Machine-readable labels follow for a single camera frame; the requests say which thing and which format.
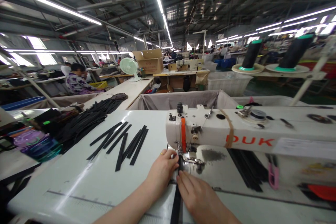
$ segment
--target yellow basket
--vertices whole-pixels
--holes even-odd
[[[106,88],[107,87],[107,81],[103,81],[103,82],[95,82],[95,83],[90,83],[91,86],[95,87],[95,88]]]

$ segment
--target industrial sewing machine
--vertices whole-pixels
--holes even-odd
[[[183,59],[180,61],[176,61],[176,68],[179,70],[179,68],[183,65],[189,65],[190,71],[197,71],[201,70],[204,64],[203,59]]]
[[[183,161],[199,169],[204,161],[197,148],[220,146],[227,151],[257,153],[265,160],[265,156],[269,160],[276,156],[278,183],[287,187],[297,188],[302,183],[335,187],[335,115],[335,109],[318,106],[217,110],[179,103],[167,114],[166,134]]]

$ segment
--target stack of black strips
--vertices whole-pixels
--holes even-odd
[[[99,145],[99,147],[87,158],[87,160],[92,160],[95,158],[95,156],[99,153],[101,149],[106,149],[112,141],[116,138],[116,136],[121,132],[121,130],[128,124],[128,122],[124,122],[122,125],[122,122],[117,123],[112,128],[104,132],[102,135],[100,135],[97,139],[95,139],[92,143],[90,143],[90,146],[97,143],[100,139],[102,139],[105,135],[105,139],[103,142]],[[117,165],[115,167],[116,172],[120,170],[122,162],[125,160],[125,158],[130,159],[134,153],[134,156],[131,160],[130,165],[134,165],[135,161],[137,160],[138,154],[140,152],[140,149],[142,147],[142,144],[146,138],[148,129],[147,126],[144,125],[141,130],[138,131],[138,133],[135,135],[129,146],[125,148],[125,144],[127,141],[128,134],[126,133],[129,128],[132,125],[128,125],[127,128],[118,136],[118,138],[115,140],[115,142],[112,144],[112,146],[108,149],[106,154],[110,154],[111,151],[114,149],[114,147],[118,144],[118,142],[122,139],[121,147],[119,150]]]
[[[260,185],[268,181],[268,171],[252,151],[227,149],[246,186],[262,192]]]
[[[102,123],[106,115],[116,110],[127,98],[128,96],[126,94],[119,93],[109,99],[95,102],[90,109],[68,122],[55,136],[55,139],[60,144],[63,144],[61,154],[68,151],[97,125]]]

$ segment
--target hand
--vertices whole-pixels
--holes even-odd
[[[208,183],[184,171],[178,174],[176,179],[181,197],[197,224],[240,223]]]
[[[164,149],[154,161],[143,183],[149,189],[153,202],[158,200],[166,190],[174,170],[179,167],[178,160],[179,157],[176,151]]]

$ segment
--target black thread spool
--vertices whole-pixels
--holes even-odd
[[[245,54],[244,61],[242,63],[242,66],[239,68],[239,70],[243,70],[243,71],[254,70],[253,66],[258,56],[258,53],[260,51],[262,41],[263,40],[254,40],[249,44],[247,53]]]
[[[294,39],[279,66],[278,71],[294,72],[296,65],[314,40],[314,34],[306,34]]]

